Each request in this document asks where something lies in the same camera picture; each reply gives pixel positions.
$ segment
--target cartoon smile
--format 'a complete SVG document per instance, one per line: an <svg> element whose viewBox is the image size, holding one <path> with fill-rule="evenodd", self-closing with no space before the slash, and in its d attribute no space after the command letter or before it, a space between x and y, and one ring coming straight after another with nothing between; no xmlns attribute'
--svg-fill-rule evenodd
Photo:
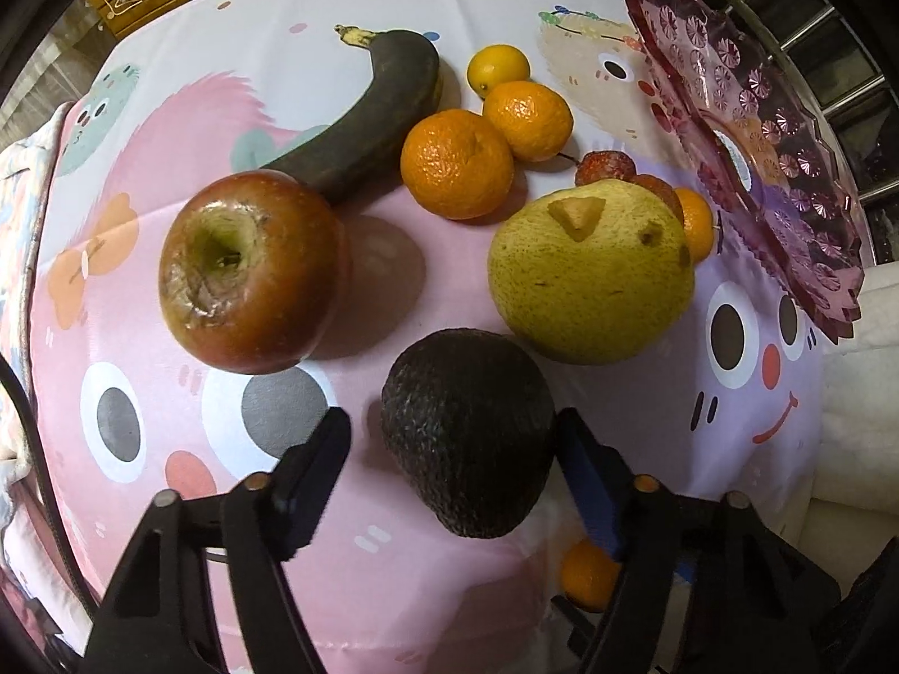
<svg viewBox="0 0 899 674"><path fill-rule="evenodd" d="M764 433L760 433L760 434L758 434L758 436L753 436L752 443L764 443L765 441L768 441L768 440L774 438L774 434L780 430L780 427L783 426L784 421L787 420L787 416L789 415L789 412L792 411L792 409L798 408L798 407L799 407L799 400L796 399L796 396L793 394L793 391L790 391L787 409L785 409L785 411L783 412L783 415L781 415L781 417L778 418L778 422L775 423L773 426L771 426Z"/></svg>

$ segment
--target screw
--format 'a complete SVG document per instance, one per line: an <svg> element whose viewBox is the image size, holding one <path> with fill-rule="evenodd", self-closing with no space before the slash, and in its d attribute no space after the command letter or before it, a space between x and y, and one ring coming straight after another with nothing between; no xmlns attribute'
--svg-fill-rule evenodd
<svg viewBox="0 0 899 674"><path fill-rule="evenodd" d="M170 504L174 504L174 502L179 499L179 494L174 489L163 489L156 493L156 496L153 498L153 504L156 507L168 507Z"/></svg>
<svg viewBox="0 0 899 674"><path fill-rule="evenodd" d="M258 491L259 489L265 489L269 485L269 476L264 471L257 471L255 473L251 473L249 476L244 479L244 486L250 491Z"/></svg>
<svg viewBox="0 0 899 674"><path fill-rule="evenodd" d="M634 477L634 489L644 494L652 494L658 491L661 486L662 484L659 484L659 480L648 473L642 473L640 476Z"/></svg>
<svg viewBox="0 0 899 674"><path fill-rule="evenodd" d="M742 491L729 491L727 495L725 495L725 499L734 509L748 509L752 505L749 497L743 494Z"/></svg>

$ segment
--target orange bow print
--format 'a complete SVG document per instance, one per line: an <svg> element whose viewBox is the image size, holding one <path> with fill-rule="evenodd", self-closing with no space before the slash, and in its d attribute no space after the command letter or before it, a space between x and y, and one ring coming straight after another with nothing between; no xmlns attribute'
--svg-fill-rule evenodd
<svg viewBox="0 0 899 674"><path fill-rule="evenodd" d="M82 312L88 276L120 267L138 242L138 214L127 193L109 201L82 249L68 249L53 259L47 285L60 329L67 330Z"/></svg>

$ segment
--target orange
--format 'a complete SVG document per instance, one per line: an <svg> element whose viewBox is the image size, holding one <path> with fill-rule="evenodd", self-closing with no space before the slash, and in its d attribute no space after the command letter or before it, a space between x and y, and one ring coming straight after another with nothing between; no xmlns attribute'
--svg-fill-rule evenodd
<svg viewBox="0 0 899 674"><path fill-rule="evenodd" d="M530 78L527 56L511 45L496 44L482 48L469 61L466 77L469 86L481 98L499 83Z"/></svg>
<svg viewBox="0 0 899 674"><path fill-rule="evenodd" d="M482 112L502 132L522 161L545 161L559 154L574 128L565 99L529 80L499 83L484 99Z"/></svg>
<svg viewBox="0 0 899 674"><path fill-rule="evenodd" d="M609 606L621 565L583 539L562 559L562 590L578 608L599 613Z"/></svg>
<svg viewBox="0 0 899 674"><path fill-rule="evenodd" d="M399 170L415 201L430 213L468 220L502 204L514 177L509 144L482 116L439 111L406 137Z"/></svg>
<svg viewBox="0 0 899 674"><path fill-rule="evenodd" d="M674 191L683 208L683 231L687 236L689 257L695 266L704 261L715 245L715 220L706 198L690 188Z"/></svg>

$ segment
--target beige cartoon character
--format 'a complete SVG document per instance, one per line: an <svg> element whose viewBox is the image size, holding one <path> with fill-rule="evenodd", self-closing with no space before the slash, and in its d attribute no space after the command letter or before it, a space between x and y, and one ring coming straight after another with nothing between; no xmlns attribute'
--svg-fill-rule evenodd
<svg viewBox="0 0 899 674"><path fill-rule="evenodd" d="M565 98L616 148L689 168L631 25L591 12L541 12L539 48Z"/></svg>

